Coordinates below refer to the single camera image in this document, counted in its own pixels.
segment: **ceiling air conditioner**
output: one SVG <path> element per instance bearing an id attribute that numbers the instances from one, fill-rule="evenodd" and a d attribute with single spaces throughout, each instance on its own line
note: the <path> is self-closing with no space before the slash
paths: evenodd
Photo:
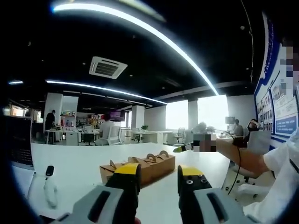
<path id="1" fill-rule="evenodd" d="M 127 66 L 127 64 L 94 56 L 90 65 L 89 74 L 116 79 Z"/>

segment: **led light strip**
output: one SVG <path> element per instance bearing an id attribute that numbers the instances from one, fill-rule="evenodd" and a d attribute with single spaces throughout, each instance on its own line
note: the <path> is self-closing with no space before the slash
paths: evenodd
<path id="1" fill-rule="evenodd" d="M 106 91 L 110 91 L 110 92 L 117 92 L 117 93 L 129 95 L 129 96 L 132 96 L 132 97 L 138 97 L 138 98 L 142 98 L 142 99 L 147 99 L 147 100 L 155 101 L 155 102 L 158 102 L 158 103 L 161 103 L 161 104 L 167 104 L 167 103 L 159 101 L 159 100 L 155 100 L 155 99 L 151 99 L 151 98 L 147 98 L 147 97 L 135 95 L 135 94 L 128 93 L 128 92 L 123 92 L 123 91 L 112 90 L 112 89 L 108 89 L 108 88 L 104 88 L 104 87 L 94 86 L 94 85 L 86 85 L 86 84 L 80 84 L 80 83 L 59 82 L 59 81 L 51 81 L 51 80 L 46 80 L 46 82 L 47 83 L 53 83 L 53 84 L 75 85 L 75 86 L 88 87 L 88 88 L 93 88 L 93 89 L 98 89 L 98 90 L 106 90 Z"/>
<path id="2" fill-rule="evenodd" d="M 14 84 L 22 84 L 23 81 L 12 81 L 12 82 L 8 82 L 8 84 L 10 85 L 14 85 Z"/>
<path id="3" fill-rule="evenodd" d="M 137 26 L 140 26 L 144 28 L 145 30 L 149 31 L 156 37 L 160 38 L 162 41 L 167 43 L 170 47 L 172 47 L 176 52 L 178 52 L 200 75 L 201 77 L 206 81 L 206 83 L 211 87 L 211 89 L 214 91 L 216 96 L 219 96 L 217 90 L 214 88 L 210 80 L 206 77 L 204 72 L 196 65 L 196 63 L 178 46 L 176 45 L 172 40 L 170 40 L 167 36 L 162 34 L 160 31 L 156 30 L 149 24 L 141 21 L 140 19 L 137 19 L 129 14 L 126 14 L 122 11 L 109 8 L 106 6 L 100 6 L 96 4 L 84 4 L 84 3 L 71 3 L 71 4 L 62 4 L 54 7 L 53 12 L 62 11 L 62 10 L 92 10 L 97 12 L 103 12 L 107 14 L 111 14 L 117 17 L 120 17 L 124 20 L 127 20 L 131 23 L 136 24 Z"/>

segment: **cardboard box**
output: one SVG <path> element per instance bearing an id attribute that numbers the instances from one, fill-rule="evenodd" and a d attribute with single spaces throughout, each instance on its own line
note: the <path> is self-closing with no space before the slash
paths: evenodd
<path id="1" fill-rule="evenodd" d="M 154 182 L 155 180 L 171 173 L 175 168 L 175 156 L 169 155 L 166 151 L 161 151 L 159 155 L 148 154 L 146 158 L 129 157 L 129 163 L 141 164 L 141 186 Z M 106 184 L 114 171 L 127 163 L 114 164 L 110 160 L 110 165 L 100 166 L 100 173 L 103 184 Z"/>

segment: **shelf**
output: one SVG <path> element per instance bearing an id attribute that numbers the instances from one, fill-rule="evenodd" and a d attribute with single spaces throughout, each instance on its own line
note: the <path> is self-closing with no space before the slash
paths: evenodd
<path id="1" fill-rule="evenodd" d="M 75 116 L 73 116 L 73 115 L 61 115 L 61 117 L 72 117 L 72 118 L 74 118 Z"/>

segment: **black ceiling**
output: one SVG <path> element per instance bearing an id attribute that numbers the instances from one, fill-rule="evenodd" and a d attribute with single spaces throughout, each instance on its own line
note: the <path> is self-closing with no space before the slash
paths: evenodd
<path id="1" fill-rule="evenodd" d="M 88 2 L 117 8 L 156 27 L 180 46 L 213 84 L 240 81 L 238 85 L 217 89 L 219 93 L 253 93 L 264 51 L 261 7 L 243 1 L 254 37 L 251 82 L 252 44 L 240 0 L 144 1 L 162 15 L 165 22 L 119 1 Z M 185 59 L 148 31 L 118 17 L 91 11 L 54 14 L 53 4 L 57 2 L 18 2 L 14 5 L 15 14 L 9 25 L 11 38 L 7 42 L 10 51 L 6 65 L 11 68 L 7 81 L 22 80 L 24 84 L 9 86 L 10 98 L 38 108 L 42 107 L 49 91 L 77 91 L 157 106 L 161 104 L 107 91 L 47 84 L 45 80 L 90 84 L 148 98 L 207 85 Z M 128 67 L 116 80 L 92 76 L 88 71 L 93 56 L 125 63 Z M 64 92 L 64 95 L 78 94 Z M 211 95 L 213 91 L 206 90 L 178 94 L 163 101 Z M 81 94 L 78 110 L 83 107 L 119 109 L 134 104 L 124 100 Z"/>

